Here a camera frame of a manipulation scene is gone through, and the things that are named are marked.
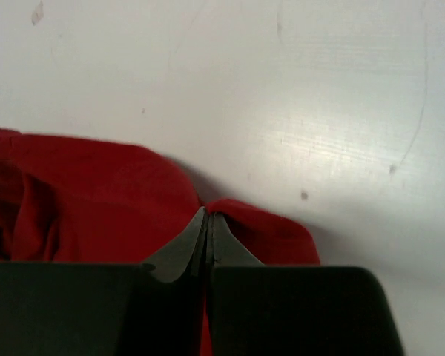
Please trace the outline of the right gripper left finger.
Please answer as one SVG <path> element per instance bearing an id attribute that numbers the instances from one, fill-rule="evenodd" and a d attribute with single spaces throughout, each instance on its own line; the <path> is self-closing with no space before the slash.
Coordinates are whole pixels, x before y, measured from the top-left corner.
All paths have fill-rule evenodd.
<path id="1" fill-rule="evenodd" d="M 0 263 L 0 355 L 198 355 L 207 222 L 141 263 Z"/>

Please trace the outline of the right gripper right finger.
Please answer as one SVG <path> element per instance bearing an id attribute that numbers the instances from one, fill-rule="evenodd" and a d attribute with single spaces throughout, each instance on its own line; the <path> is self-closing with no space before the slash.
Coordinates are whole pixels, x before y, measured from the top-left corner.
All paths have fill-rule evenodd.
<path id="1" fill-rule="evenodd" d="M 215 355 L 402 355 L 378 279 L 359 267 L 267 266 L 221 214 L 208 227 Z"/>

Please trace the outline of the red t-shirt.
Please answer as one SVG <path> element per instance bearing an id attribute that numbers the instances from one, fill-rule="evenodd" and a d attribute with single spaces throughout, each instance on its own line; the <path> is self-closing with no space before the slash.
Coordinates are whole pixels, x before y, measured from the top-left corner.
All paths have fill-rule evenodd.
<path id="1" fill-rule="evenodd" d="M 208 325 L 208 227 L 221 214 L 267 266 L 318 265 L 298 223 L 244 202 L 203 202 L 185 172 L 146 148 L 0 128 L 0 263 L 141 263 L 208 213 L 198 355 Z"/>

